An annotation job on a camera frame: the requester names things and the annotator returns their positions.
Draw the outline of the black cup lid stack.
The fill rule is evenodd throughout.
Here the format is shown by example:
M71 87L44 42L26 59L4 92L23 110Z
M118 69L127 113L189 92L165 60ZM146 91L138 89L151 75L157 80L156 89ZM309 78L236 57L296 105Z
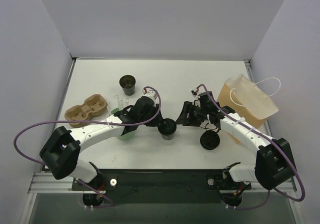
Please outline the black cup lid stack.
M220 137L217 132L207 130L201 135L200 144L207 150L214 150L220 144Z

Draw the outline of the black takeout coffee cup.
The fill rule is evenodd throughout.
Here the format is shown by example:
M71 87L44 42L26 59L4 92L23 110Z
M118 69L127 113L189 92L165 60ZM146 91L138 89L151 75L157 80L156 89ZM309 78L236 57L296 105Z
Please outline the black takeout coffee cup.
M125 95L131 96L135 93L136 79L132 75L124 75L120 78L119 84Z

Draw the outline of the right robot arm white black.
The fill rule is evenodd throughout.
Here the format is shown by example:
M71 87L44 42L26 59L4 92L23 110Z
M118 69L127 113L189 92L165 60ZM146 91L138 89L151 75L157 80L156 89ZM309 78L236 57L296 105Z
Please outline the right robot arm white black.
M272 190L294 176L294 159L287 140L261 133L228 106L213 101L212 93L201 93L193 102L186 101L176 124L199 127L204 121L227 132L255 156L253 166L234 164L222 175L222 183L233 188L239 182L258 182Z

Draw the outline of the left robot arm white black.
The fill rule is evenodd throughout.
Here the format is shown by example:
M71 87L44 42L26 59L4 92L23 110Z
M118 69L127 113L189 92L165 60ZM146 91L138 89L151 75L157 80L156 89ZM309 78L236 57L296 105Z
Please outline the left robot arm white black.
M100 124L81 128L58 127L51 134L39 155L55 179L80 179L91 190L100 187L100 171L92 162L79 158L80 153L103 140L135 131L139 125L155 127L161 104L152 97L142 96L129 110L118 111Z

